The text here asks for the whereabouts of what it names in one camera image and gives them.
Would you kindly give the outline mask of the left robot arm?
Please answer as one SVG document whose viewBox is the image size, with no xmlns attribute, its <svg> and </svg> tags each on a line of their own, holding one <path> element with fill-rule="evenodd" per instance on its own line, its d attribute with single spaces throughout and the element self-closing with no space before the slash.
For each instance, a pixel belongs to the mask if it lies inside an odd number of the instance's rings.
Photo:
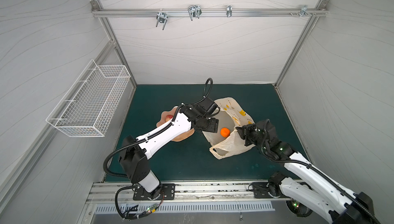
<svg viewBox="0 0 394 224">
<path fill-rule="evenodd" d="M 125 138 L 125 150 L 120 152 L 119 163 L 126 177 L 146 192 L 158 193 L 162 183 L 151 170 L 149 160 L 166 144 L 191 130 L 217 133 L 219 120 L 214 116 L 219 110 L 215 103 L 178 106 L 172 118 L 156 129 L 137 138 Z"/>
</svg>

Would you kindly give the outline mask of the orange fruit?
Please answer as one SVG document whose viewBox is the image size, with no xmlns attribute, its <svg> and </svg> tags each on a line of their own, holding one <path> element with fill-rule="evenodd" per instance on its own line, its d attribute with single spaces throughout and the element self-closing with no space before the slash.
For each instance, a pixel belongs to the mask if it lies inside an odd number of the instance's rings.
<svg viewBox="0 0 394 224">
<path fill-rule="evenodd" d="M 223 127 L 223 128 L 220 130 L 220 135 L 221 135 L 222 137 L 224 137 L 224 138 L 228 138 L 228 137 L 230 136 L 230 134 L 231 134 L 231 131 L 230 131 L 228 128 L 226 128 L 226 127 Z"/>
</svg>

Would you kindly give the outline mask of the banana print plastic bag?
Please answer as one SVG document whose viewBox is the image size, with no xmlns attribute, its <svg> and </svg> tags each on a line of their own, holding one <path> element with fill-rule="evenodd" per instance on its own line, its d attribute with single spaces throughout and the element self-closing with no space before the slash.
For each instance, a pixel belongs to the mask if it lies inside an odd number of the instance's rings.
<svg viewBox="0 0 394 224">
<path fill-rule="evenodd" d="M 244 141 L 241 140 L 236 127 L 253 124 L 252 117 L 247 114 L 244 109 L 232 97 L 226 97 L 215 100 L 219 106 L 220 112 L 215 116 L 219 120 L 219 127 L 217 133 L 203 132 L 205 138 L 210 143 L 210 153 L 216 159 L 224 159 L 245 153 L 253 148 L 253 145 L 244 146 Z M 226 127 L 231 131 L 228 138 L 220 135 L 220 130 Z"/>
</svg>

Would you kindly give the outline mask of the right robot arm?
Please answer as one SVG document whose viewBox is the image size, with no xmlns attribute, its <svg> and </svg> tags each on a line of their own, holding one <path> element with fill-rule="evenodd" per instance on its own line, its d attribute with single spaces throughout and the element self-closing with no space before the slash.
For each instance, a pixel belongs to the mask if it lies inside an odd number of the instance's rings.
<svg viewBox="0 0 394 224">
<path fill-rule="evenodd" d="M 281 164 L 302 182 L 280 172 L 263 189 L 273 198 L 288 197 L 288 209 L 305 217 L 303 210 L 315 212 L 330 224 L 377 224 L 372 199 L 364 192 L 342 186 L 323 173 L 290 144 L 278 139 L 269 120 L 237 127 L 246 146 L 254 145 L 269 161 Z"/>
</svg>

